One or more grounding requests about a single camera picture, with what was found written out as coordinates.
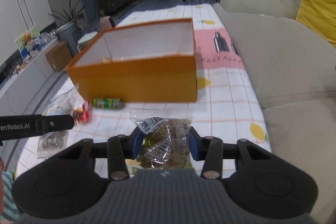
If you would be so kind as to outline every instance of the cardboard box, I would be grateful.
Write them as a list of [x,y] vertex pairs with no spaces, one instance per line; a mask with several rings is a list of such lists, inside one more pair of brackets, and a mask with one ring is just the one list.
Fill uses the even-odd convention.
[[85,100],[195,102],[193,21],[164,20],[104,30],[70,61],[66,71]]
[[61,71],[70,62],[72,56],[66,42],[61,42],[45,54],[54,71]]

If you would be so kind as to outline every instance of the beige couch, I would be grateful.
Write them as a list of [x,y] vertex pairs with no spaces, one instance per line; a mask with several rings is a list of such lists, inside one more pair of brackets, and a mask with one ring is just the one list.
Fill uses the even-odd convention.
[[336,222],[336,49],[295,21],[301,0],[220,0],[213,7],[242,57],[273,153],[319,188],[311,216]]

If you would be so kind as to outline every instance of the gray plant pot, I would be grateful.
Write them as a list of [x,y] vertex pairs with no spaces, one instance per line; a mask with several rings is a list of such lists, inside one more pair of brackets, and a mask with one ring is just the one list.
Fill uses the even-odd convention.
[[76,27],[74,21],[70,21],[57,29],[57,36],[60,41],[67,42],[69,51],[74,57],[78,53],[77,42],[83,36],[82,30]]

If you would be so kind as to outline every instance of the transparent plastic bag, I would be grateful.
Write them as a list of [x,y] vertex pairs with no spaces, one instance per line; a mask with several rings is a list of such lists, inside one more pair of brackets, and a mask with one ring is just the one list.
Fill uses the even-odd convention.
[[[72,115],[77,98],[78,85],[69,91],[51,99],[43,115]],[[39,137],[37,156],[48,158],[67,147],[69,131],[57,131],[43,134]]]
[[135,109],[130,119],[144,133],[137,161],[143,168],[184,168],[189,155],[191,115],[186,109]]

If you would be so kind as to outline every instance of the yellow lemon pattern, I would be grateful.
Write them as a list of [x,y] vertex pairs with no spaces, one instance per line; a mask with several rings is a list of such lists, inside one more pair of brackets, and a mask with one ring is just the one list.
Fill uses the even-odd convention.
[[251,123],[250,124],[250,132],[253,135],[254,138],[261,140],[261,141],[268,141],[268,135],[265,134],[265,132],[263,131],[263,129],[261,128],[261,126],[255,124],[255,123]]
[[210,81],[206,78],[197,77],[197,89],[201,90],[204,89],[206,86],[210,85]]
[[207,24],[207,25],[214,25],[216,23],[213,20],[208,20],[208,19],[206,19],[206,20],[200,20],[199,22]]

